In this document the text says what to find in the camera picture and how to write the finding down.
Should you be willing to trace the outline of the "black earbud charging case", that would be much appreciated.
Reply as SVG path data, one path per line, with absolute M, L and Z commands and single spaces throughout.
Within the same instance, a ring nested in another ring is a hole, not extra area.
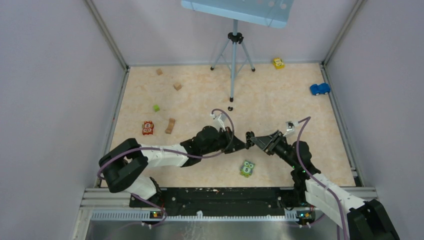
M 253 131 L 247 131 L 245 134 L 245 148 L 248 150 L 249 148 L 253 147 L 255 143 L 252 141 L 252 138 L 255 137 L 255 134 Z

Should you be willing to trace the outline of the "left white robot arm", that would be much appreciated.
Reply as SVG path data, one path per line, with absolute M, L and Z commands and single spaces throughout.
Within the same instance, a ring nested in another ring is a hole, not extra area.
M 99 160 L 99 175 L 103 176 L 111 193 L 127 192 L 141 197 L 149 207 L 160 202 L 160 187 L 152 177 L 143 176 L 146 168 L 190 167 L 202 159 L 230 154 L 246 148 L 226 127 L 217 130 L 205 126 L 191 139 L 168 146 L 139 144 L 129 138 Z

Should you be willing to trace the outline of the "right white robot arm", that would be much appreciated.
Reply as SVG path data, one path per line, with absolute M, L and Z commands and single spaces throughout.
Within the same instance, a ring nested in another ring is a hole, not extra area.
M 365 200 L 331 182 L 311 162 L 305 141 L 293 144 L 279 130 L 264 136 L 246 133 L 249 147 L 257 146 L 267 155 L 276 155 L 292 167 L 293 200 L 299 206 L 312 205 L 343 230 L 346 240 L 398 240 L 400 237 L 383 204 Z

